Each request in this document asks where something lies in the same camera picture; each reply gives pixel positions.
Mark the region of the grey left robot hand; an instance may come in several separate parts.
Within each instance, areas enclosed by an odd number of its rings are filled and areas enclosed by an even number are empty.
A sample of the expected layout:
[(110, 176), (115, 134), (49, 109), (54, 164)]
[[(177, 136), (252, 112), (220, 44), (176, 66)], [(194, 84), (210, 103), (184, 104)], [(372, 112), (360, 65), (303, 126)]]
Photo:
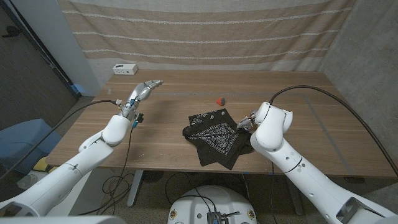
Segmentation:
[(136, 110), (139, 106), (139, 103), (148, 99), (152, 90), (158, 86), (161, 86), (163, 82), (163, 80), (149, 80), (138, 84), (133, 92), (129, 95), (126, 103), (121, 106), (118, 115), (132, 121), (137, 114)]

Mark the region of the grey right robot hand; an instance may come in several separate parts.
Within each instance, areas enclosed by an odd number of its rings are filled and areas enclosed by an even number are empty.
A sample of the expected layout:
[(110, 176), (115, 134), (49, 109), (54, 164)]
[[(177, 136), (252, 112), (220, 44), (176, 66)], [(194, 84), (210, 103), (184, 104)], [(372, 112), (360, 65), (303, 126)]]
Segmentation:
[(255, 125), (257, 110), (252, 110), (249, 116), (243, 118), (238, 124), (236, 129), (245, 129), (246, 131), (253, 128)]

